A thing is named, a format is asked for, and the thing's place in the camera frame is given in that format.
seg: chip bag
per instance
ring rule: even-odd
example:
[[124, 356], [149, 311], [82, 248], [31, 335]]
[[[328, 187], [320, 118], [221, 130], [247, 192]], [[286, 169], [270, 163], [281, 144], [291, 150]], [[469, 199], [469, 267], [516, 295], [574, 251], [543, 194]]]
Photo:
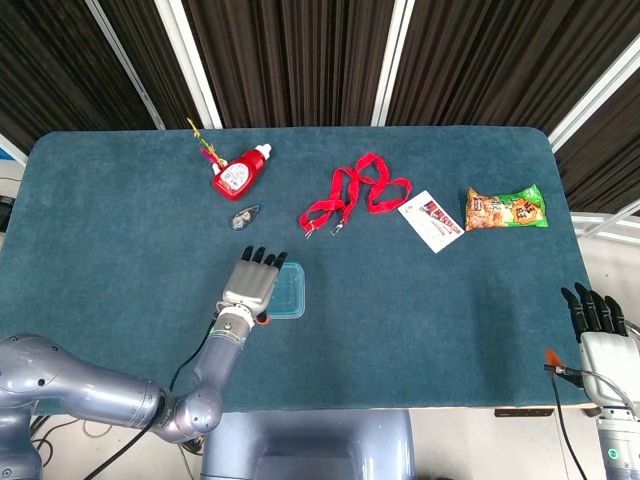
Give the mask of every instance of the chip bag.
[[465, 230], [492, 227], [548, 227], [544, 199], [536, 185], [511, 195], [479, 195], [469, 188]]

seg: teal tablecloth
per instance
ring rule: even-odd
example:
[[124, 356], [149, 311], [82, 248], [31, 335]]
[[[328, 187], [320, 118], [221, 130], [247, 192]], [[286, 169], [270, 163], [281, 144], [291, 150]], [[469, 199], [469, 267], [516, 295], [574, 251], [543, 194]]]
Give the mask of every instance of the teal tablecloth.
[[[578, 365], [560, 287], [587, 277], [541, 132], [204, 134], [228, 159], [273, 145], [242, 201], [214, 191], [188, 130], [42, 138], [0, 255], [0, 336], [47, 335], [83, 359], [166, 385], [253, 244], [286, 250], [303, 265], [306, 313], [254, 329], [224, 397], [227, 411], [549, 404], [545, 348]], [[476, 230], [436, 255], [398, 212], [370, 215], [361, 199], [339, 235], [327, 228], [305, 240], [298, 216], [327, 195], [336, 167], [370, 151], [460, 224], [469, 186], [494, 194], [536, 183], [550, 227]], [[228, 227], [231, 214], [258, 202], [263, 210], [249, 228]], [[184, 375], [178, 390], [190, 383]], [[584, 400], [568, 387], [562, 395]]]

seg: dark striped curtain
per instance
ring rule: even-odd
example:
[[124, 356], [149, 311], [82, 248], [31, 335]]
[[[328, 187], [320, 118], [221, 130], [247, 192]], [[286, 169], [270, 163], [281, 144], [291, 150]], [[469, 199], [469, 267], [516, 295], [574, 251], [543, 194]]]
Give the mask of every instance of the dark striped curtain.
[[187, 116], [200, 123], [155, 2], [100, 0], [100, 5], [165, 127], [188, 128]]
[[393, 0], [186, 0], [225, 127], [368, 125]]
[[548, 134], [638, 33], [637, 0], [417, 0], [387, 124]]
[[615, 213], [640, 199], [640, 71], [556, 153], [571, 210]]
[[155, 128], [83, 1], [2, 0], [0, 131], [28, 152], [52, 130]]

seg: card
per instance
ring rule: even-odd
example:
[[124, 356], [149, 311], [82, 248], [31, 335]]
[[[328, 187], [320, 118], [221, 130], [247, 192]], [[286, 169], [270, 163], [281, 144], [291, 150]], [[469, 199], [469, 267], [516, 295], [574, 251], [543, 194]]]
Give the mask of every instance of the card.
[[398, 210], [429, 248], [438, 253], [464, 233], [426, 190]]

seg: red bottle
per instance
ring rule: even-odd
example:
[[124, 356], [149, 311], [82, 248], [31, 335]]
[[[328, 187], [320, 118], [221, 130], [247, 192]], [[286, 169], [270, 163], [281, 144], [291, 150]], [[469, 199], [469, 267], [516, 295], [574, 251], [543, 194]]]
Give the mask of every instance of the red bottle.
[[264, 169], [271, 145], [258, 145], [229, 163], [211, 182], [220, 195], [235, 202], [246, 194]]

